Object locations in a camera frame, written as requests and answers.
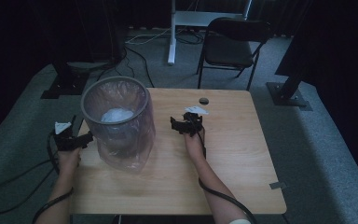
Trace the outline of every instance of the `trash can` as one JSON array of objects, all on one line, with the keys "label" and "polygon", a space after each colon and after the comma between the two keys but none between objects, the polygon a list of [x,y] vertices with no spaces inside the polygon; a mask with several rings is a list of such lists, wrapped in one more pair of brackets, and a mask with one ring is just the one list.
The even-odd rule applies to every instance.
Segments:
[{"label": "trash can", "polygon": [[156,136],[147,88],[134,78],[108,77],[83,93],[81,110],[101,159],[123,171],[141,172]]}]

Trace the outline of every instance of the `chair seat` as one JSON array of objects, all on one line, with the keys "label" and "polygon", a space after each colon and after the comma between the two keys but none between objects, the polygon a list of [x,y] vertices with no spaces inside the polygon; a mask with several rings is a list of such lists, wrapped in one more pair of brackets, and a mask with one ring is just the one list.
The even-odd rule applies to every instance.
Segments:
[{"label": "chair seat", "polygon": [[248,42],[210,35],[205,42],[205,62],[211,65],[250,67],[254,60]]}]

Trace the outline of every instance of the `person's right arm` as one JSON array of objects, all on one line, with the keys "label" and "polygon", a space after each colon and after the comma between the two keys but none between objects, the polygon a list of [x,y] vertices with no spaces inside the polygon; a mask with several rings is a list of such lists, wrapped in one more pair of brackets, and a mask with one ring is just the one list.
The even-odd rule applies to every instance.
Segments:
[{"label": "person's right arm", "polygon": [[[220,180],[213,171],[212,167],[206,161],[202,152],[202,144],[197,134],[190,137],[188,133],[184,133],[186,149],[190,159],[193,161],[201,182],[209,189],[214,189],[229,197],[234,195],[228,187]],[[213,219],[216,224],[228,224],[237,219],[246,219],[247,216],[235,204],[228,202],[218,196],[204,191],[208,205],[211,208]]]}]

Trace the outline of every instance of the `wooden table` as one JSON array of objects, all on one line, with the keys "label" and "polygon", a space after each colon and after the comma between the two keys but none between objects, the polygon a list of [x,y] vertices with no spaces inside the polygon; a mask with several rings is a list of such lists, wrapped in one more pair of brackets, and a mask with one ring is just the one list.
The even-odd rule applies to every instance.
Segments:
[{"label": "wooden table", "polygon": [[[206,157],[218,176],[254,214],[283,214],[286,205],[269,149],[248,91],[149,89],[156,140],[140,174],[107,165],[96,140],[81,152],[72,214],[209,215],[211,211],[187,156],[184,137],[172,130],[185,107],[199,105],[206,130]],[[210,103],[200,105],[199,98]],[[80,133],[88,130],[84,122]]]}]

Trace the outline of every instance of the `person's left hand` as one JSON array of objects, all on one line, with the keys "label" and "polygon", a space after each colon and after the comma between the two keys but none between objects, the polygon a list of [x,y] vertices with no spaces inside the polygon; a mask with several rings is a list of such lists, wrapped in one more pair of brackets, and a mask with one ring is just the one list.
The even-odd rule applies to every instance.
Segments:
[{"label": "person's left hand", "polygon": [[72,151],[59,151],[60,175],[73,175],[81,161],[80,147]]}]

